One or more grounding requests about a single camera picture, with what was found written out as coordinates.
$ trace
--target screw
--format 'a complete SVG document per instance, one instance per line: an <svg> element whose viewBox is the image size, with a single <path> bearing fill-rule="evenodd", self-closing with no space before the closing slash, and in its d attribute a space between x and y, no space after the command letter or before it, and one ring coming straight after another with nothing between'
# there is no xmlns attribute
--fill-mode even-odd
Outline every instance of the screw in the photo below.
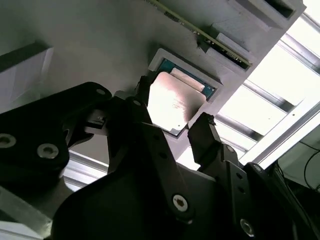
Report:
<svg viewBox="0 0 320 240"><path fill-rule="evenodd" d="M262 172L262 169L259 165L253 165L253 167L259 172L261 173Z"/></svg>
<svg viewBox="0 0 320 240"><path fill-rule="evenodd" d="M105 95L105 94L106 94L106 92L103 91L102 89L97 89L96 92L97 92L98 94L101 94L101 95Z"/></svg>
<svg viewBox="0 0 320 240"><path fill-rule="evenodd" d="M227 148L230 152L232 152L232 153L235 151L235 150L234 150L231 146L229 146L229 145L227 145L226 148Z"/></svg>
<svg viewBox="0 0 320 240"><path fill-rule="evenodd" d="M242 230L250 237L250 238L254 238L255 237L255 232L253 227L251 226L251 224L245 220L245 219L241 219L240 220L240 226L242 228Z"/></svg>
<svg viewBox="0 0 320 240"><path fill-rule="evenodd" d="M40 158L55 159L59 154L59 149L51 143L44 143L37 148L36 152Z"/></svg>
<svg viewBox="0 0 320 240"><path fill-rule="evenodd" d="M14 136L7 133L0 133L0 149L11 148L16 142L17 140Z"/></svg>
<svg viewBox="0 0 320 240"><path fill-rule="evenodd" d="M141 106L141 103L139 101L137 101L137 100L133 100L133 103L138 105L138 106Z"/></svg>
<svg viewBox="0 0 320 240"><path fill-rule="evenodd" d="M185 212L188 210L187 200L183 196L176 194L173 196L172 201L176 209L178 209L180 212Z"/></svg>

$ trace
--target mounting hole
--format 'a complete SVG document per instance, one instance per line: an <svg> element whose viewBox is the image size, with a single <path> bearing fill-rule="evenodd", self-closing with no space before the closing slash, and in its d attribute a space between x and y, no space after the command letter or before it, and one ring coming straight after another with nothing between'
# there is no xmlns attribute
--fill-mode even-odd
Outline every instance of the mounting hole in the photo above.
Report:
<svg viewBox="0 0 320 240"><path fill-rule="evenodd" d="M226 149L228 149L228 150L229 150L230 152L232 152L232 153L235 152L235 150L234 150L231 146L229 146L229 145L226 146Z"/></svg>
<svg viewBox="0 0 320 240"><path fill-rule="evenodd" d="M242 194L245 194L245 193L246 193L245 190L244 190L242 187L238 186L238 189L239 189L239 191L240 191Z"/></svg>
<svg viewBox="0 0 320 240"><path fill-rule="evenodd" d="M239 178L239 179L242 179L243 177L241 176L241 174L240 173L236 173L236 176Z"/></svg>
<svg viewBox="0 0 320 240"><path fill-rule="evenodd" d="M43 149L43 152L46 154L52 154L54 152L54 150L52 147L47 146Z"/></svg>
<svg viewBox="0 0 320 240"><path fill-rule="evenodd" d="M186 212L188 210L188 202L183 196L176 194L173 196L172 201L178 211Z"/></svg>
<svg viewBox="0 0 320 240"><path fill-rule="evenodd" d="M10 139L6 136L0 137L0 144L8 144L10 143Z"/></svg>
<svg viewBox="0 0 320 240"><path fill-rule="evenodd" d="M163 159L167 158L167 154L163 153L163 152L159 152L159 156Z"/></svg>
<svg viewBox="0 0 320 240"><path fill-rule="evenodd" d="M101 95L105 95L105 94L106 94L106 92L103 91L102 89L97 89L96 92L97 92L98 94L101 94Z"/></svg>
<svg viewBox="0 0 320 240"><path fill-rule="evenodd" d="M253 165L253 167L255 168L255 170L257 170L259 173L261 173L262 172L262 169L260 168L260 166L259 165Z"/></svg>
<svg viewBox="0 0 320 240"><path fill-rule="evenodd" d="M59 149L51 143L44 143L37 148L36 152L42 159L55 159L59 154Z"/></svg>
<svg viewBox="0 0 320 240"><path fill-rule="evenodd" d="M133 103L134 103L135 105L141 106L141 103L140 103L139 101L137 101L137 100L133 100Z"/></svg>
<svg viewBox="0 0 320 240"><path fill-rule="evenodd" d="M250 237L250 238L254 238L255 237L255 231L253 229L253 227L251 226L251 224L245 220L245 219L241 219L240 220L240 226L242 228L242 230Z"/></svg>
<svg viewBox="0 0 320 240"><path fill-rule="evenodd" d="M11 148L16 144L17 140L14 136L6 133L0 133L0 149Z"/></svg>

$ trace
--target black cable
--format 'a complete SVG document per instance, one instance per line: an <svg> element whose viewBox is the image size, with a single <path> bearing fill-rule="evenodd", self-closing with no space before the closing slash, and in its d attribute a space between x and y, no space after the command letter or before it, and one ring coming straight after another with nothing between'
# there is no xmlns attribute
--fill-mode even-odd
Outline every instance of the black cable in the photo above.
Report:
<svg viewBox="0 0 320 240"><path fill-rule="evenodd" d="M309 147L309 148L311 148L311 149L313 149L313 150L320 151L320 149L317 149L317 148L315 148L315 147L313 147L313 146L310 146L309 144L306 144L306 143L304 143L303 141L299 141L299 143L301 143L301 144L303 144L303 145L305 145L305 146L307 146L307 147Z"/></svg>
<svg viewBox="0 0 320 240"><path fill-rule="evenodd" d="M308 164L310 163L310 161L314 158L314 156L316 156L318 153L320 153L320 150L317 150L314 154L311 155L311 157L308 159L308 161L306 161L306 164L304 165L304 170L303 170L303 177L304 177L304 181L305 181L305 184L307 184L307 186L313 190L313 191L316 191L318 192L318 189L319 189L319 185L316 187L316 188L313 188L307 181L307 176L306 176L306 172L307 172L307 167L308 167Z"/></svg>
<svg viewBox="0 0 320 240"><path fill-rule="evenodd" d="M290 193L290 195L292 196L292 198L294 199L294 201L299 205L299 207L301 208L307 222L308 222L308 225L310 227L310 229L313 231L313 233L315 233L315 230L313 228L313 225L311 224L311 220L309 218L309 215L307 214L306 210L304 209L304 207L301 205L301 203L299 202L299 200L296 198L296 196L294 195L294 193L291 191L290 187L288 186L287 182L286 182L286 178L285 178L285 174L284 172L282 171L281 167L279 166L279 162L277 161L276 162L276 165L277 165L277 168L278 168L278 171L280 173L280 175L282 176L283 178L283 182L284 182L284 185L286 186L287 188L287 191Z"/></svg>

